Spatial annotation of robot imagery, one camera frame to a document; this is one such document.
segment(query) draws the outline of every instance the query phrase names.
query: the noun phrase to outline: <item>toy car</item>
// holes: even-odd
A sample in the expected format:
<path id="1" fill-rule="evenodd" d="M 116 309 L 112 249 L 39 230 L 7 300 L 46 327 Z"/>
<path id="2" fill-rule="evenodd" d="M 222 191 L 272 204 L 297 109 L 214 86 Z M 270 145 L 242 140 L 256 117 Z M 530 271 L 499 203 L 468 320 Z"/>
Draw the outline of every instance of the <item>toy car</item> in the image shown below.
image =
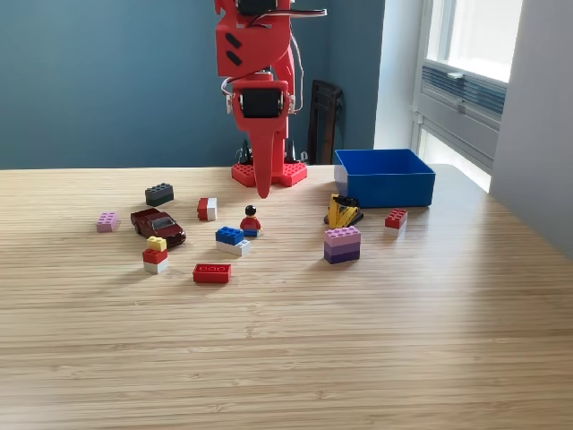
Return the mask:
<path id="1" fill-rule="evenodd" d="M 163 237 L 167 247 L 180 245 L 187 238 L 184 230 L 169 214 L 155 208 L 132 213 L 132 224 L 135 232 L 145 238 Z"/>

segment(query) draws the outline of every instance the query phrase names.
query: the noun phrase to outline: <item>blue box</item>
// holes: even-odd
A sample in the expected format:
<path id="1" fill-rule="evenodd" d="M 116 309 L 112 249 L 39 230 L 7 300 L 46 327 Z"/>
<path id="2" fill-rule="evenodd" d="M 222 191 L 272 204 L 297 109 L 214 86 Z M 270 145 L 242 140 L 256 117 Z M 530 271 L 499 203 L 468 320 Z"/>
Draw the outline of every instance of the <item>blue box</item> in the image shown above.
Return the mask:
<path id="1" fill-rule="evenodd" d="M 215 233 L 215 240 L 228 245 L 238 245 L 244 240 L 243 231 L 238 228 L 223 227 Z"/>
<path id="2" fill-rule="evenodd" d="M 362 208 L 430 206 L 436 174 L 411 150 L 336 150 L 338 192 Z"/>

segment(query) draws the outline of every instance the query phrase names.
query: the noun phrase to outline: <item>white lego brick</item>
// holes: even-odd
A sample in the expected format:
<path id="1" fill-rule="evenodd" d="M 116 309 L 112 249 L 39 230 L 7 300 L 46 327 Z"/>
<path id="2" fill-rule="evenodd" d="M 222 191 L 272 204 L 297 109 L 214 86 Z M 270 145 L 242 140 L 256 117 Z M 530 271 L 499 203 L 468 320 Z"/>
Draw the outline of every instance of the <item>white lego brick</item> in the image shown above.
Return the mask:
<path id="1" fill-rule="evenodd" d="M 156 275 L 159 275 L 162 271 L 164 271 L 167 268 L 168 265 L 169 265 L 169 257 L 167 257 L 160 264 L 153 264 L 152 262 L 144 262 L 143 269 L 145 269 L 145 271 L 148 271 L 149 273 L 154 273 Z"/>
<path id="2" fill-rule="evenodd" d="M 215 197 L 210 197 L 207 200 L 207 220 L 217 220 L 217 198 Z"/>
<path id="3" fill-rule="evenodd" d="M 208 208 L 207 209 L 207 221 L 217 220 L 217 209 Z"/>
<path id="4" fill-rule="evenodd" d="M 251 242 L 244 240 L 237 245 L 224 244 L 223 242 L 216 242 L 216 247 L 219 251 L 225 253 L 230 253 L 233 255 L 238 255 L 239 257 L 244 257 L 251 252 Z"/>
<path id="5" fill-rule="evenodd" d="M 408 222 L 407 220 L 404 221 L 404 224 L 402 224 L 402 227 L 400 228 L 384 227 L 384 234 L 392 237 L 399 237 L 402 233 L 406 231 L 407 222 Z"/>

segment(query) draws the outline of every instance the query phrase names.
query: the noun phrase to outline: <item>red 3d printed part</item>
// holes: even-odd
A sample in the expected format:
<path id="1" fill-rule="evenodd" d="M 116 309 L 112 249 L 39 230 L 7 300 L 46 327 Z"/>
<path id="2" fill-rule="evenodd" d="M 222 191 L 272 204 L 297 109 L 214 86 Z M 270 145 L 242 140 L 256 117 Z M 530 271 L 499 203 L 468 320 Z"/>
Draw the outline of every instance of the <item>red 3d printed part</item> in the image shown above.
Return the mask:
<path id="1" fill-rule="evenodd" d="M 290 10 L 290 0 L 278 0 L 277 8 Z M 233 92 L 228 95 L 227 106 L 232 108 L 239 130 L 251 141 L 253 160 L 252 166 L 234 165 L 231 174 L 245 186 L 256 185 L 264 199 L 271 184 L 292 186 L 307 175 L 302 163 L 285 165 L 288 114 L 294 111 L 295 95 L 290 17 L 243 16 L 235 0 L 215 0 L 217 14 L 221 9 L 225 16 L 216 29 L 218 74 L 232 78 Z M 261 73 L 269 66 L 278 77 L 276 81 L 272 73 Z M 277 114 L 246 115 L 244 95 L 252 90 L 279 94 Z"/>

